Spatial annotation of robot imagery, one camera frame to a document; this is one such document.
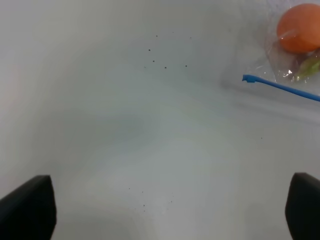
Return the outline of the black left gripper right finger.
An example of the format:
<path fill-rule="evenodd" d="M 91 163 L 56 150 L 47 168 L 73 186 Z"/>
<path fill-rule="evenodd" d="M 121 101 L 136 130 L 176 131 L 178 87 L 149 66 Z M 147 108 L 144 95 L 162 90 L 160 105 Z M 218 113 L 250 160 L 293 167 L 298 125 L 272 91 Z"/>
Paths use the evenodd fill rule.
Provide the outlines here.
<path fill-rule="evenodd" d="M 320 181 L 296 172 L 291 179 L 285 218 L 292 239 L 320 239 Z"/>

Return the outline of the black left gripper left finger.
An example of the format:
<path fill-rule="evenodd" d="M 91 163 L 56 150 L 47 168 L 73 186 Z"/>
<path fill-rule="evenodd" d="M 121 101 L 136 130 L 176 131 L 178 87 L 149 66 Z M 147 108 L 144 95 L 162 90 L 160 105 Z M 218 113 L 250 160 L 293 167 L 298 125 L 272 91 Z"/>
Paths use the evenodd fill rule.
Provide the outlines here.
<path fill-rule="evenodd" d="M 0 200 L 2 240 L 50 240 L 57 224 L 52 179 L 37 175 Z"/>

